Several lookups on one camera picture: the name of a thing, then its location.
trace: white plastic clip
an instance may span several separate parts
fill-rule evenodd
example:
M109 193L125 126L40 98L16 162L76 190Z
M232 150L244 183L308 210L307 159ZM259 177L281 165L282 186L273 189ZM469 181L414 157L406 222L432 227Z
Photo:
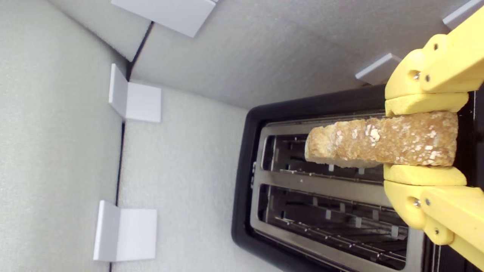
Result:
M478 11L482 6L484 6L484 0L470 0L445 17L442 21L450 30L453 30L474 14L474 12Z
M392 53L388 53L374 63L359 71L355 77L371 85L378 85L389 79L393 70L402 60Z
M114 63L111 65L109 104L124 119L161 122L161 89L128 82Z
M120 209L101 200L93 258L106 262L153 259L156 229L156 210Z

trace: metal rack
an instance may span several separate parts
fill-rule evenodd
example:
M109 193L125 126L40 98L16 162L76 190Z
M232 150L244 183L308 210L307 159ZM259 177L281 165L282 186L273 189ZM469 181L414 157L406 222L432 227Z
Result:
M307 162L306 139L307 134L268 137L262 162L264 170L383 185L383 166L355 169Z
M268 224L391 268L405 266L408 227L393 209L275 186L270 195Z

